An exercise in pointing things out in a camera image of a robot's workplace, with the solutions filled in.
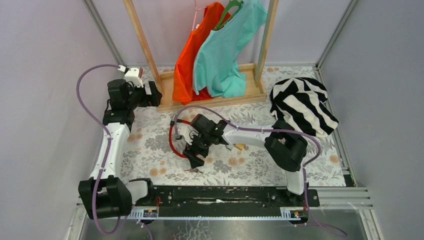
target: wooden frame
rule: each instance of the wooden frame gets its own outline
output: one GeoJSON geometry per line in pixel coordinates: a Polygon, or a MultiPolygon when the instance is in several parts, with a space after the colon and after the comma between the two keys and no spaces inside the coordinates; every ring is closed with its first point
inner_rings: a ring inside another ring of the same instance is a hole
{"type": "MultiPolygon", "coordinates": [[[[246,74],[246,90],[244,96],[237,97],[215,97],[214,99],[192,101],[188,105],[201,105],[205,107],[221,107],[237,104],[258,103],[263,102],[267,98],[267,91],[262,82],[262,72],[264,69],[265,59],[267,57],[268,46],[270,44],[271,34],[273,32],[274,20],[276,17],[277,6],[279,0],[270,0],[268,7],[268,15],[266,17],[265,29],[263,31],[262,43],[260,45],[259,59],[257,65],[255,63],[240,64],[239,71],[246,74]]],[[[158,73],[152,53],[146,40],[133,0],[123,0],[129,19],[134,27],[140,46],[143,50],[148,66],[153,74],[153,78],[163,97],[157,108],[159,112],[172,112],[184,107],[180,102],[172,101],[172,93],[174,90],[174,72],[158,73]]]]}

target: orange shirt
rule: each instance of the orange shirt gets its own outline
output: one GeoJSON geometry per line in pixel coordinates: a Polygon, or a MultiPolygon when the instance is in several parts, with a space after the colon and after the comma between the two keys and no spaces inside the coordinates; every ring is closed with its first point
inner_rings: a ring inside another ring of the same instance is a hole
{"type": "MultiPolygon", "coordinates": [[[[206,87],[199,91],[199,95],[194,93],[192,87],[193,64],[203,42],[208,38],[211,30],[213,30],[220,21],[223,11],[224,6],[217,1],[206,6],[203,20],[199,27],[190,33],[188,41],[176,61],[175,70],[173,72],[172,100],[174,102],[181,102],[183,105],[186,105],[191,101],[212,99],[206,87]]],[[[227,13],[224,21],[229,17],[230,14],[227,13]]]]}

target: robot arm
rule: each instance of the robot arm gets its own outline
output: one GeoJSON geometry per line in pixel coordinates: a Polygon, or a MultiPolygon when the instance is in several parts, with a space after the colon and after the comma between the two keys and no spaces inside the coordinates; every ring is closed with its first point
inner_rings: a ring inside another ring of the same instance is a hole
{"type": "Polygon", "coordinates": [[[125,79],[112,80],[107,84],[109,100],[102,123],[107,127],[112,139],[103,174],[98,189],[94,189],[99,170],[108,145],[108,135],[103,132],[103,140],[94,169],[88,180],[79,182],[78,192],[88,216],[93,219],[92,200],[96,192],[96,213],[99,219],[125,216],[131,212],[132,205],[139,199],[152,199],[151,181],[131,181],[124,185],[121,181],[121,160],[124,144],[130,135],[137,107],[157,107],[162,94],[155,82],[150,81],[150,94],[141,80],[142,71],[133,67],[125,72],[125,79]]]}
{"type": "MultiPolygon", "coordinates": [[[[126,185],[120,179],[123,148],[135,119],[134,109],[157,107],[162,98],[155,83],[150,81],[148,84],[150,94],[146,92],[138,68],[127,69],[125,79],[116,79],[107,84],[109,100],[102,123],[107,126],[112,139],[109,154],[102,168],[109,137],[104,132],[100,154],[90,178],[80,181],[78,186],[79,195],[90,219],[93,219],[94,193],[96,194],[95,211],[99,219],[126,216],[131,212],[132,205],[136,201],[151,205],[155,200],[154,186],[149,179],[132,180],[126,185]],[[101,169],[103,169],[102,177],[98,188],[94,189],[101,169]]],[[[307,142],[301,136],[279,132],[238,130],[224,121],[217,124],[200,114],[191,122],[191,126],[198,134],[190,137],[190,131],[185,131],[187,145],[183,154],[190,160],[193,169],[204,164],[197,155],[206,157],[212,144],[254,145],[266,148],[277,165],[285,170],[289,192],[296,196],[304,192],[303,173],[300,169],[306,154],[307,142]]],[[[270,128],[291,129],[284,121],[277,121],[270,128]]]]}
{"type": "Polygon", "coordinates": [[[308,142],[297,134],[284,132],[261,132],[262,129],[289,129],[290,125],[285,121],[278,120],[273,126],[239,126],[258,131],[240,130],[228,125],[221,120],[218,123],[198,114],[190,124],[197,132],[192,137],[184,134],[187,140],[183,154],[189,159],[191,167],[202,166],[204,161],[197,157],[206,157],[212,144],[246,144],[265,148],[275,163],[285,171],[287,178],[287,190],[296,195],[304,193],[304,176],[301,171],[305,163],[306,148],[308,142]]]}

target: floral tablecloth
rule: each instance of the floral tablecloth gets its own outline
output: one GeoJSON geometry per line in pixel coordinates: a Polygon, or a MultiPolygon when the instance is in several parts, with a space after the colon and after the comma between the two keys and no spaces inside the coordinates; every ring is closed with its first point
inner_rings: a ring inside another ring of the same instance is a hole
{"type": "MultiPolygon", "coordinates": [[[[152,81],[149,68],[143,69],[143,81],[152,81]]],[[[172,67],[159,67],[159,72],[173,71],[172,67]]],[[[274,83],[292,77],[314,78],[310,66],[265,67],[262,75],[269,93],[274,83]]],[[[271,102],[215,107],[215,111],[240,125],[271,126],[271,102]]],[[[170,120],[175,112],[159,113],[154,107],[137,108],[135,122],[127,139],[122,160],[122,180],[151,178],[155,185],[188,186],[286,186],[284,171],[277,166],[264,148],[249,146],[228,150],[224,145],[213,145],[205,164],[199,171],[190,170],[187,159],[176,156],[168,143],[170,120]]],[[[219,118],[202,109],[187,109],[180,116],[191,121],[197,114],[218,122],[219,118]]],[[[318,159],[306,167],[310,186],[345,186],[342,169],[332,136],[317,138],[322,147],[318,159]]],[[[180,151],[185,142],[176,141],[180,151]]],[[[316,153],[316,146],[308,141],[306,158],[316,153]]]]}

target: black and white striped shirt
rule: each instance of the black and white striped shirt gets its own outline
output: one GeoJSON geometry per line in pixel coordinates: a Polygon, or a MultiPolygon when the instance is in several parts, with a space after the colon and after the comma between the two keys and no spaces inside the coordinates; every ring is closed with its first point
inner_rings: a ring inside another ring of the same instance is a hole
{"type": "Polygon", "coordinates": [[[339,121],[323,103],[327,90],[320,82],[309,77],[297,77],[277,82],[269,95],[271,114],[286,121],[296,131],[325,138],[339,121]]]}

